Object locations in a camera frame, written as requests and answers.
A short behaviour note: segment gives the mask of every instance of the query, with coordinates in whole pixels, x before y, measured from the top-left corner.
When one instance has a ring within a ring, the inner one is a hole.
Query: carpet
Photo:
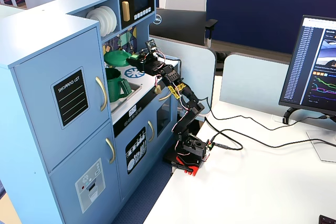
[[[5,195],[6,191],[0,180],[0,199]]]
[[[143,223],[171,177],[172,167],[158,160],[112,224]]]

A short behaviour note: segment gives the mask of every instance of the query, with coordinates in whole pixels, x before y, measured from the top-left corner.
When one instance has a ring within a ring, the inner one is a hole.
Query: logo
[[[140,78],[144,75],[145,73],[140,72],[137,68],[130,68],[125,71],[125,76],[128,78]]]
[[[161,22],[162,22],[162,18],[161,18],[161,16],[159,14],[157,14],[155,16],[155,20],[154,20],[153,23],[156,24],[156,25],[159,25],[159,24],[161,24]]]

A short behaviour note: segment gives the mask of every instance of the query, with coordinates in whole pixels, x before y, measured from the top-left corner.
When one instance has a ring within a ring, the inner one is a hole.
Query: oven window
[[[169,97],[156,112],[156,119],[158,126],[157,136],[159,136],[171,121],[171,97]]]
[[[134,13],[148,8],[148,0],[134,0]]]

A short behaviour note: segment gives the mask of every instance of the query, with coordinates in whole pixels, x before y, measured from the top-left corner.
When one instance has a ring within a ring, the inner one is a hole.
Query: yellow tape
[[[184,89],[186,87],[186,84],[181,83],[179,85],[177,85],[177,89],[179,91],[182,91],[182,89]],[[178,95],[177,91],[175,88],[173,88],[172,86],[168,86],[170,92],[172,92],[172,94],[175,96],[176,99],[180,99],[180,96]]]

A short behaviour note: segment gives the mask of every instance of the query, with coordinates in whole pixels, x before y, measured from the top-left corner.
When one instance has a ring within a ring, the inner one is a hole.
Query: green plate
[[[128,52],[122,50],[116,50],[107,52],[104,55],[104,61],[113,67],[126,67],[129,66],[126,59],[130,58],[132,55]]]

